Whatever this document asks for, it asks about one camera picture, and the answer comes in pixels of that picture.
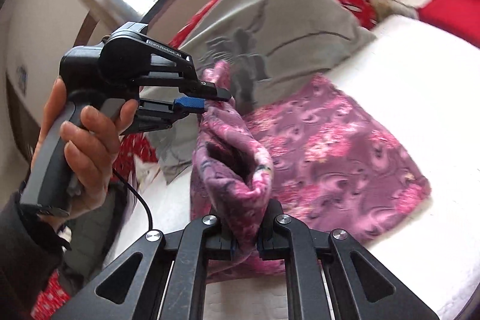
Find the dark left sleeve forearm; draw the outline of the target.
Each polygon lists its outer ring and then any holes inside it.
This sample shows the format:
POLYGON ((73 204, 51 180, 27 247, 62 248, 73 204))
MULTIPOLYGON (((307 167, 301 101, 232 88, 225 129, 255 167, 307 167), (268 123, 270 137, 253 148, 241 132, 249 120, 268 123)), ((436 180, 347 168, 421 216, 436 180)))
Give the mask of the dark left sleeve forearm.
POLYGON ((23 181, 1 210, 1 318, 30 319, 38 295, 70 245, 58 228, 20 206, 23 181))

